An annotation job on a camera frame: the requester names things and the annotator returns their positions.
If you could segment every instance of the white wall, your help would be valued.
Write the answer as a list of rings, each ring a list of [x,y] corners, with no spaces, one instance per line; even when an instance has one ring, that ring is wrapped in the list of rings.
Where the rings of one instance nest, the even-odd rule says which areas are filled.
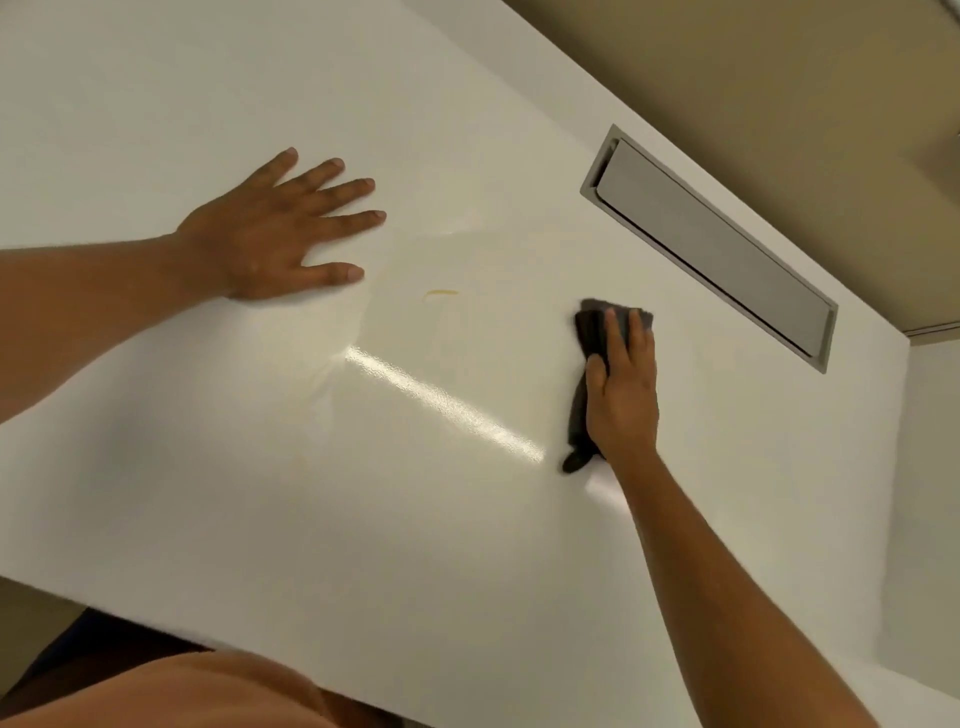
[[[960,696],[960,341],[910,352],[879,655]]]

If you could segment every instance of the hand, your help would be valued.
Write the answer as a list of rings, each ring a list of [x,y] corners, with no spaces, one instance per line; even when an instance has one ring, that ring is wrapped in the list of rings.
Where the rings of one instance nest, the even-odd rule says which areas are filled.
[[[381,210],[326,217],[373,192],[373,180],[321,189],[344,171],[341,159],[329,159],[277,184],[296,164],[296,150],[281,152],[223,197],[195,209],[177,228],[178,237],[203,249],[218,268],[225,295],[269,299],[364,276],[362,268],[349,263],[302,263],[316,243],[383,224],[387,215]]]
[[[587,360],[587,432],[611,464],[657,453],[657,359],[654,332],[630,312],[630,349],[612,308],[605,314],[610,373],[599,354]]]

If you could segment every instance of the rectangular vent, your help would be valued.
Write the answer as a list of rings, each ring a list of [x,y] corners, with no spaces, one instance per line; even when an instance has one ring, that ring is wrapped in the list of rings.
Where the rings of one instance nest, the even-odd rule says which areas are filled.
[[[821,372],[837,305],[612,127],[581,193]]]

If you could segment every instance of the floor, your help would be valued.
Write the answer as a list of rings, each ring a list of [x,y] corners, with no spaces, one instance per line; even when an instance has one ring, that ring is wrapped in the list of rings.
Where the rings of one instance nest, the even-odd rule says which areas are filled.
[[[83,607],[0,577],[0,693]]]

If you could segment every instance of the spill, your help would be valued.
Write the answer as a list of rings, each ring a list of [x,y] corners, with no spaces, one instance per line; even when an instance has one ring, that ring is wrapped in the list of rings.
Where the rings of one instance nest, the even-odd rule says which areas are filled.
[[[460,291],[454,291],[449,288],[435,288],[423,294],[423,300],[426,301],[431,296],[459,296]]]

